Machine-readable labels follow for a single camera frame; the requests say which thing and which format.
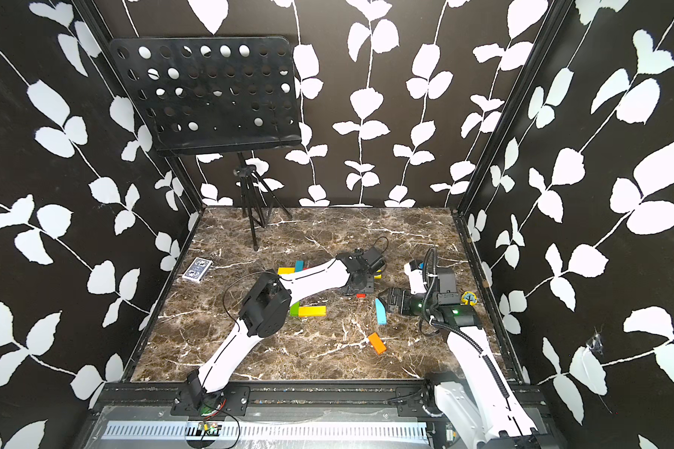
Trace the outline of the green block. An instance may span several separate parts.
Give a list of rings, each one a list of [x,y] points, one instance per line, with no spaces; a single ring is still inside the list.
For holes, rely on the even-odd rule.
[[[290,306],[289,315],[292,317],[300,316],[300,303],[296,302]]]

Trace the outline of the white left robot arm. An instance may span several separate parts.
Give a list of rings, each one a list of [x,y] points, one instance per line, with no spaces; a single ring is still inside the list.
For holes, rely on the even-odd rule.
[[[212,417],[224,408],[222,391],[234,370],[259,342],[283,327],[291,306],[325,291],[361,290],[385,265],[383,252],[371,247],[337,254],[305,271],[286,275],[262,271],[243,298],[226,340],[187,377],[187,391],[198,415]]]

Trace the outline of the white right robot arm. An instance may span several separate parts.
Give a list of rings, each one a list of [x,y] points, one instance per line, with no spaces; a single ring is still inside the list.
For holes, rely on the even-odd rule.
[[[526,413],[499,369],[489,338],[468,292],[459,293],[451,269],[438,266],[437,249],[404,268],[409,289],[389,288],[378,295],[389,314],[416,316],[418,326],[434,329],[464,374],[434,374],[423,394],[425,410],[449,419],[467,448],[545,448],[546,433]]]

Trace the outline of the long yellow block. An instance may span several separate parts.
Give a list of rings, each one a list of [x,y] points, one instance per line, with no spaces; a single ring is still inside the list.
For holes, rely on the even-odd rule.
[[[324,317],[327,315],[326,306],[309,306],[298,309],[299,317]]]

